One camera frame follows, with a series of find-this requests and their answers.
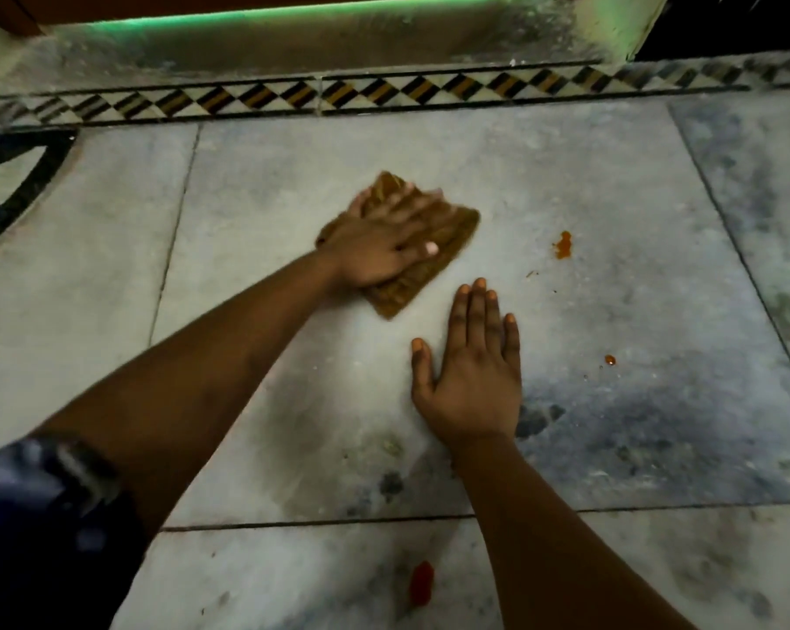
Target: curved black inlay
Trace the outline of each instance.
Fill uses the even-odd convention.
[[[0,165],[32,150],[45,146],[45,152],[31,173],[4,203],[0,203],[0,234],[19,218],[42,193],[56,171],[63,165],[74,145],[77,130],[48,130],[32,133],[0,134]]]

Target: forearm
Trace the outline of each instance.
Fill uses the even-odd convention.
[[[130,361],[39,430],[104,455],[154,534],[337,279],[324,254],[303,256]]]
[[[589,529],[498,436],[454,454],[496,580],[508,630],[598,627],[692,628]]]

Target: brown cloth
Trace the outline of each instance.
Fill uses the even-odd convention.
[[[401,177],[389,172],[381,172],[374,185],[371,187],[371,197],[364,204],[362,214],[366,216],[369,212],[378,207],[393,192],[398,191],[405,185],[406,181]],[[422,217],[435,217],[445,209],[450,210],[453,206],[447,201],[434,204],[419,214]],[[321,245],[339,226],[340,219],[344,215],[339,215],[336,219],[328,223],[319,233],[316,244]],[[414,242],[432,241],[439,246],[439,253],[430,259],[421,261],[404,270],[397,278],[388,280],[380,285],[367,287],[363,295],[367,297],[375,310],[384,318],[392,319],[404,307],[408,306],[413,298],[418,296],[424,285],[430,283],[436,274],[451,263],[456,255],[459,254],[476,231],[480,223],[480,213],[469,207],[458,206],[451,217],[451,220],[441,229],[432,233],[425,233],[417,238],[411,238],[410,244]]]

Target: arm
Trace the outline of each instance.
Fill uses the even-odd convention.
[[[35,433],[76,438],[115,467],[148,538],[220,445],[264,375],[322,300],[397,275],[438,249],[403,247],[443,223],[414,218],[438,196],[352,202],[328,242],[128,362]]]
[[[412,350],[412,399],[451,449],[486,541],[506,628],[692,628],[517,451],[517,324],[511,314],[501,320],[484,279],[456,292],[438,380],[428,345],[416,339]]]

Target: hand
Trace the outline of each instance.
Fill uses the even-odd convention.
[[[512,314],[501,322],[497,294],[486,293],[485,279],[456,292],[438,381],[430,347],[421,338],[412,341],[412,401],[454,454],[480,438],[514,438],[521,403],[520,334]]]
[[[363,217],[370,194],[370,188],[360,192],[317,241],[319,251],[335,259],[340,282],[351,287],[376,285],[438,253],[434,242],[418,239],[427,238],[452,213],[449,206],[439,207],[440,191],[420,195],[408,183]],[[433,206],[440,210],[437,216],[418,218]]]

